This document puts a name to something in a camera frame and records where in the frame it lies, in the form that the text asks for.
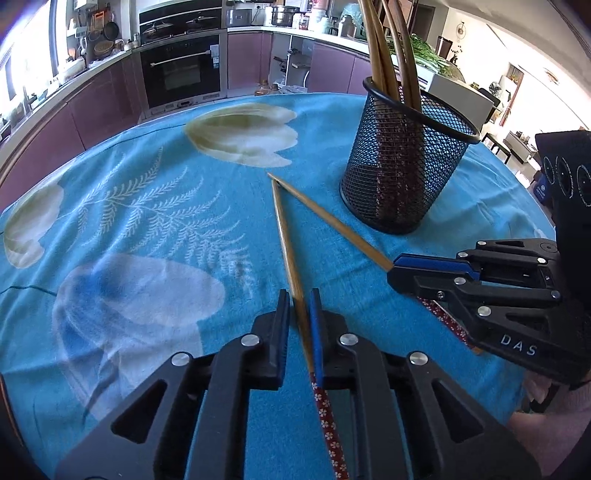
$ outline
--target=mesh cylinder container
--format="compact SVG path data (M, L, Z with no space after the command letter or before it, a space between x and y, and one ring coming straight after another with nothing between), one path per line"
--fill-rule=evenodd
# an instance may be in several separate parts
M416 229L460 163L478 129L421 91L420 113L378 90L371 77L340 194L363 223L386 233Z

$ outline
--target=round table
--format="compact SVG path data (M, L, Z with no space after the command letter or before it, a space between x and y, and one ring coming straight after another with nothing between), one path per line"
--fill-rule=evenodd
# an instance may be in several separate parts
M470 147L420 227L368 228L339 196L365 98L274 95L205 105L85 152L0 217L0 372L33 458L52 476L97 422L172 353L216 352L287 288L267 171L390 258L454 257L481 239L554 238L530 194ZM418 301L284 192L304 291L383 351L423 351L498 420L523 370L475 355ZM331 394L350 465L350 405ZM253 391L246 479L333 477L297 332L277 392Z

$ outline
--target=hanging utensil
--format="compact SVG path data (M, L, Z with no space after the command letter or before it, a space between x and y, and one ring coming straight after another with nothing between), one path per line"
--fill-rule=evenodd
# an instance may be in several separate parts
M103 29L103 35L107 40L116 40L119 37L119 25L115 22L107 22Z

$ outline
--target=purple kitchen cabinet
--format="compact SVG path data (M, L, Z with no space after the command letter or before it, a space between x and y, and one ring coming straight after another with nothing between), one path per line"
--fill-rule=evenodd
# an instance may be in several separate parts
M265 41L265 55L269 55L270 63L270 45L267 47L268 40L262 32L228 35L228 90L252 87L254 92L254 89L259 85L261 74L264 74L264 69L261 70L263 40Z
M128 93L125 60L97 74L68 102L87 150L137 123L138 107Z
M347 93L354 62L354 54L317 42L308 75L308 91Z
M261 41L261 80L269 79L269 70L271 69L271 48L273 45L273 34L263 33Z
M33 138L0 189L0 212L31 187L84 151L69 105Z
M356 57L355 62L353 63L353 72L351 73L351 80L349 82L347 93L367 95L367 90L363 88L363 80L366 77L371 77L371 65L369 64L369 60Z

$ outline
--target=jar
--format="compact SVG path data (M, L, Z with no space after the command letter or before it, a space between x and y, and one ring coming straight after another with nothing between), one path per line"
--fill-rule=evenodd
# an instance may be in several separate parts
M298 28L300 30L308 30L309 21L310 21L310 17L308 17L308 15L302 15L300 18L300 24L299 24Z
M326 11L329 6L329 0L313 0L312 8Z

